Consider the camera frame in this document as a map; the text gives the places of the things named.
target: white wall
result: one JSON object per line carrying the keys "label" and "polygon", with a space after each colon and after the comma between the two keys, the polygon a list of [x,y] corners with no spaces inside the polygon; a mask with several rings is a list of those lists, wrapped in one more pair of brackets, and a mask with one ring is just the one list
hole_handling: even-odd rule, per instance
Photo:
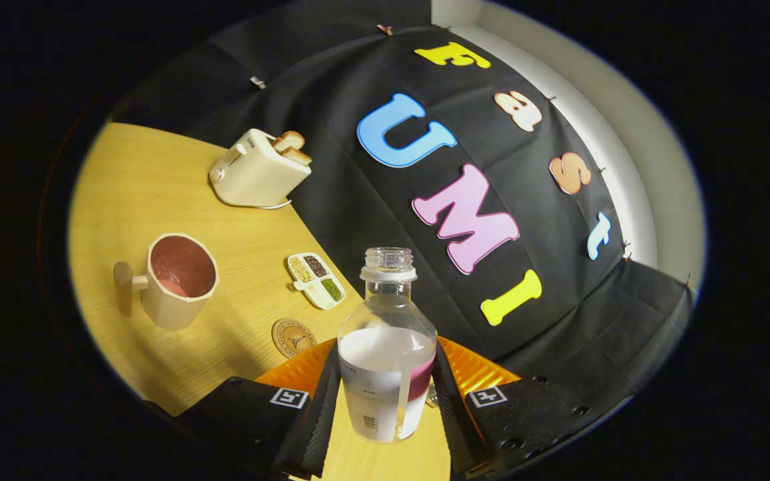
{"label": "white wall", "polygon": [[624,76],[577,43],[500,5],[434,0],[433,22],[453,25],[525,76],[590,149],[608,184],[633,259],[698,290],[706,220],[696,174],[658,110]]}

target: barcode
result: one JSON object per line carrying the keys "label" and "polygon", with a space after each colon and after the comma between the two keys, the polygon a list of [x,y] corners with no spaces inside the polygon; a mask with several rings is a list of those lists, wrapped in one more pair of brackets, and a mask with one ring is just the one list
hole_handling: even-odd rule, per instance
{"label": "barcode", "polygon": [[371,418],[370,416],[362,416],[364,418],[364,427],[366,427],[369,430],[378,430],[378,420],[376,418]]}

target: beans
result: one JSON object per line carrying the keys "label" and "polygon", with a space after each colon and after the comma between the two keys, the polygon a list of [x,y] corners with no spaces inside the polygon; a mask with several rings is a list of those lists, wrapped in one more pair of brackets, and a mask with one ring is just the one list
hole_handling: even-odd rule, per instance
{"label": "beans", "polygon": [[309,283],[314,280],[311,272],[305,268],[305,265],[302,264],[302,261],[300,261],[299,258],[290,259],[290,266],[293,267],[293,272],[296,273],[296,276],[299,277],[299,280],[303,281],[303,283]]}
{"label": "beans", "polygon": [[340,301],[340,298],[343,296],[340,294],[340,289],[334,284],[334,281],[331,279],[324,279],[322,280],[322,283],[326,291],[329,292],[329,295],[332,296],[335,301]]}
{"label": "beans", "polygon": [[323,277],[326,275],[326,269],[316,258],[314,258],[314,256],[305,256],[305,262],[311,266],[311,270],[314,271],[314,274],[317,274],[317,277]]}

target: cup handle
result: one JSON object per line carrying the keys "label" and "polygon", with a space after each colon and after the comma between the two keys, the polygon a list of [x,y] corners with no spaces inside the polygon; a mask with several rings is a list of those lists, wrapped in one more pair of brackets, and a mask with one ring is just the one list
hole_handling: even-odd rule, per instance
{"label": "cup handle", "polygon": [[147,288],[147,276],[132,276],[132,267],[126,262],[115,264],[112,269],[115,277],[115,298],[118,310],[124,316],[132,314],[132,292]]}

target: clear bottle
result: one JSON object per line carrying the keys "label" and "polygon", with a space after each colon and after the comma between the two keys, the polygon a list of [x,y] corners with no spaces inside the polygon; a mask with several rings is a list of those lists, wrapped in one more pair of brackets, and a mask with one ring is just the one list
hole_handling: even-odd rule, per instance
{"label": "clear bottle", "polygon": [[374,442],[403,441],[424,411],[436,357],[436,328],[412,302],[412,251],[367,249],[364,302],[337,334],[352,428]]}

